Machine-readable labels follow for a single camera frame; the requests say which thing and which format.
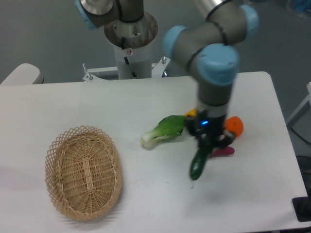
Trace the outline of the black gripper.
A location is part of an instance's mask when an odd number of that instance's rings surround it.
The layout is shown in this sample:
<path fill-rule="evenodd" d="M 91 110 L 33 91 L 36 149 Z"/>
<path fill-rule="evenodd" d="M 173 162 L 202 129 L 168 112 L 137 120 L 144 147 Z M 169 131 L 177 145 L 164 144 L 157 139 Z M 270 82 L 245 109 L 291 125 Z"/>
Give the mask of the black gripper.
<path fill-rule="evenodd" d="M 188 115 L 185 118 L 185 127 L 189 134 L 201 143 L 215 143 L 215 148 L 224 149 L 231 145 L 237 134 L 224 130 L 226 114 L 211 116 L 207 109 L 195 108 L 196 116 Z"/>

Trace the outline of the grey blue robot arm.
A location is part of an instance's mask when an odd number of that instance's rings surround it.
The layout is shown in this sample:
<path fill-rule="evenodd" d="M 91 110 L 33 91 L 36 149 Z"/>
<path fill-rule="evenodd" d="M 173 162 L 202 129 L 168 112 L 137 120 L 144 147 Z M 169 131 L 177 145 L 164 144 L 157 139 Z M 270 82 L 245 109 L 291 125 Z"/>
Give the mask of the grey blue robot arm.
<path fill-rule="evenodd" d="M 163 38 L 165 56 L 198 82 L 197 116 L 186 119 L 199 147 L 223 148 L 236 137 L 224 128 L 231 90 L 238 73 L 234 45 L 259 27 L 256 10 L 230 0 L 198 0 L 205 23 L 195 29 L 174 26 Z M 104 28 L 115 48 L 120 79 L 149 78 L 149 45 L 158 27 L 141 0 L 77 0 L 75 6 L 89 28 Z"/>

